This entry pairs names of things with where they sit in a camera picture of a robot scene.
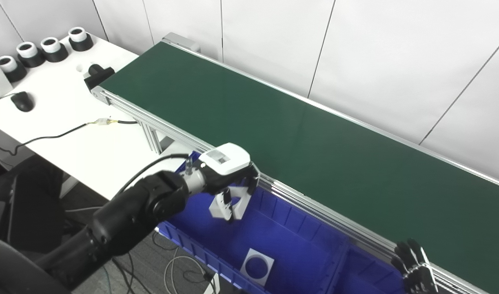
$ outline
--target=black holder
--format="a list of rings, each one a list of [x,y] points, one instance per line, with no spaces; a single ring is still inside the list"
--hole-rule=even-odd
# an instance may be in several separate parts
[[[44,57],[46,60],[49,62],[59,62],[63,61],[68,57],[68,50],[66,50],[66,46],[64,46],[63,43],[59,43],[61,45],[61,48],[57,50],[56,52],[53,53],[48,53],[44,51]]]
[[[16,63],[18,64],[18,67],[16,69],[12,70],[9,73],[4,73],[5,76],[7,76],[7,79],[9,82],[17,82],[18,80],[24,79],[26,76],[26,68],[20,61],[16,60]]]
[[[89,77],[84,79],[88,90],[94,89],[101,82],[115,74],[115,70],[111,67],[103,69],[100,65],[91,65],[88,69]]]
[[[42,50],[39,48],[37,48],[37,54],[35,54],[35,56],[24,58],[18,54],[18,58],[25,67],[38,67],[44,63],[44,60],[46,60],[44,55],[42,55]]]
[[[86,34],[86,39],[81,42],[74,42],[72,38],[68,38],[68,40],[70,41],[70,45],[72,45],[72,48],[75,51],[82,52],[93,47],[93,40],[91,39],[91,35],[89,35],[88,33]]]

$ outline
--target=black rubber ring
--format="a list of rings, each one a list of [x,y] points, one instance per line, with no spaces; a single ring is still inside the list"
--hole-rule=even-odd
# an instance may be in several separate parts
[[[64,44],[61,43],[61,49],[59,49],[59,50],[57,50],[57,52],[53,52],[53,53],[48,53],[45,51],[44,57],[49,62],[63,61],[66,59],[66,57],[68,57],[68,50],[66,50],[66,47],[64,46]]]
[[[9,82],[17,82],[18,80],[22,80],[26,76],[26,68],[20,61],[16,60],[16,63],[18,64],[18,67],[16,69],[12,70],[9,73],[4,73],[5,76],[7,76],[7,79]]]
[[[93,47],[93,40],[91,39],[91,35],[89,35],[88,33],[86,34],[86,39],[84,39],[81,42],[74,42],[72,40],[72,38],[68,38],[68,39],[70,41],[70,45],[72,45],[72,48],[75,51],[82,52],[82,51],[86,51],[86,50],[90,49],[91,47]]]
[[[37,54],[32,57],[24,58],[18,54],[18,58],[22,62],[22,65],[24,65],[25,67],[38,67],[39,65],[42,65],[44,63],[44,60],[46,60],[39,48],[37,48]]]

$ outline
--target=conveyor belt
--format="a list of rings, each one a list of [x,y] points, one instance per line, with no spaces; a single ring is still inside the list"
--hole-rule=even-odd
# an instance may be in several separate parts
[[[495,180],[165,42],[94,93],[141,120],[147,133],[167,132],[198,151],[236,143],[277,195],[385,255],[393,248],[386,239],[415,238],[434,264],[499,294]],[[272,188],[273,179],[294,190]],[[441,272],[443,286],[469,292]]]

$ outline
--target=white table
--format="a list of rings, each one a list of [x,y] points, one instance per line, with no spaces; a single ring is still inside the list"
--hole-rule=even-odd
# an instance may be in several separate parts
[[[35,108],[21,112],[9,97],[0,100],[0,130],[19,142],[26,142],[39,136],[56,136],[98,118],[132,120],[94,98],[81,70],[98,63],[118,71],[137,55],[92,37],[95,45],[85,52],[73,51],[66,37],[61,40],[70,52],[65,60],[46,61],[29,70],[12,92],[27,91],[35,100]],[[39,140],[27,146],[107,199],[112,199],[126,181],[158,158],[150,150],[139,125],[118,123],[87,125],[64,137]],[[161,156],[191,151],[174,142]],[[148,169],[144,175],[162,169],[175,170],[182,162],[167,160]]]

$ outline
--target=black computer mouse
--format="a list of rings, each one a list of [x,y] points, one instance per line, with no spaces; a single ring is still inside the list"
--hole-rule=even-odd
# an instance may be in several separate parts
[[[30,95],[26,92],[19,92],[12,96],[12,102],[16,105],[20,111],[29,112],[33,110],[33,100]]]

